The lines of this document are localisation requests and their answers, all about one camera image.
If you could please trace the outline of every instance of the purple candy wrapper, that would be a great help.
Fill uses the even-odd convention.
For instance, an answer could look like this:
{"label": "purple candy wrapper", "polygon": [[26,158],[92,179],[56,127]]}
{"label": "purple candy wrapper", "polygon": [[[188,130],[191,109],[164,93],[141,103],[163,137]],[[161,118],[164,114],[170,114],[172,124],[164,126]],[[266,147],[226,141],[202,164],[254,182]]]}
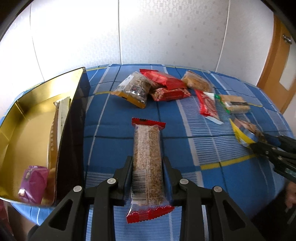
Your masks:
{"label": "purple candy wrapper", "polygon": [[26,169],[19,190],[22,201],[32,204],[41,204],[47,185],[49,169],[41,166],[29,166]]}

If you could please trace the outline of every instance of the gold box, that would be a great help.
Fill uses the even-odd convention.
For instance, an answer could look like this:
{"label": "gold box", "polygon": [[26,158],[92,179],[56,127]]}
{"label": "gold box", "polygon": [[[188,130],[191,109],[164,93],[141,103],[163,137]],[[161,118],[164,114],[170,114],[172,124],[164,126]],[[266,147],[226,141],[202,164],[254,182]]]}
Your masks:
{"label": "gold box", "polygon": [[42,206],[56,205],[77,185],[83,186],[83,130],[89,80],[84,67],[25,91],[0,120],[0,198],[22,202],[18,191],[29,165],[47,166],[48,142],[55,114],[53,102],[71,103],[56,163],[49,163]]}

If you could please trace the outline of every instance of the person's hand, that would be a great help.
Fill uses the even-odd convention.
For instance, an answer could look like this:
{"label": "person's hand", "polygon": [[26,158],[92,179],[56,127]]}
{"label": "person's hand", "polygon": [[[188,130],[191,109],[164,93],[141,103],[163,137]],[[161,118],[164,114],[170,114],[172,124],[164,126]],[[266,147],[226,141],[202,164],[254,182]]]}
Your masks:
{"label": "person's hand", "polygon": [[289,182],[286,187],[286,200],[287,208],[292,208],[293,204],[296,204],[296,184],[294,182]]}

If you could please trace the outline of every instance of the triangular cutout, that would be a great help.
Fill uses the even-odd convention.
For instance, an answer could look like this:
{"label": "triangular cutout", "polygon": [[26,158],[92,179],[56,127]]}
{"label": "triangular cutout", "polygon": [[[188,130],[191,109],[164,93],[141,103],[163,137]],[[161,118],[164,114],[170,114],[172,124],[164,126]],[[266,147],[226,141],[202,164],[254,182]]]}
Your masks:
{"label": "triangular cutout", "polygon": [[65,205],[59,210],[58,213],[54,216],[54,218],[49,222],[49,226],[64,231],[67,227],[67,222],[69,218],[69,214],[71,211],[73,201],[68,200]]}
{"label": "triangular cutout", "polygon": [[223,201],[223,206],[226,213],[228,226],[231,231],[242,229],[246,226],[244,221],[239,217],[236,211],[226,200]]}

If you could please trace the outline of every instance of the tablecloth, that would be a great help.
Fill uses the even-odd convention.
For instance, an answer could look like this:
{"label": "tablecloth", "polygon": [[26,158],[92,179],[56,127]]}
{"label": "tablecloth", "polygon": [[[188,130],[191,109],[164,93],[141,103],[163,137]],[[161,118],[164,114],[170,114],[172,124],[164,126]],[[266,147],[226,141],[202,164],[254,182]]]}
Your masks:
{"label": "tablecloth", "polygon": [[[156,69],[177,78],[190,69],[160,64],[112,64],[87,70],[91,90],[84,131],[86,187],[112,177],[115,169],[121,168],[126,157],[133,154],[131,118],[137,117],[166,122],[161,131],[161,149],[172,167],[199,186],[221,186],[248,217],[253,217],[282,190],[284,178],[273,171],[266,159],[238,143],[229,114],[220,103],[216,102],[216,109],[223,124],[217,125],[200,115],[194,91],[192,96],[176,101],[154,102],[149,98],[145,109],[108,93],[140,68]],[[250,121],[268,134],[293,137],[282,114],[256,86],[216,72],[190,70],[213,83],[217,94],[241,96],[250,104],[251,111],[236,114],[238,119]],[[16,204],[14,207],[38,225],[52,210]],[[179,240],[180,207],[157,219],[132,224],[126,222],[128,210],[129,204],[114,207],[116,240]],[[90,238],[91,219],[92,207],[86,240]]]}

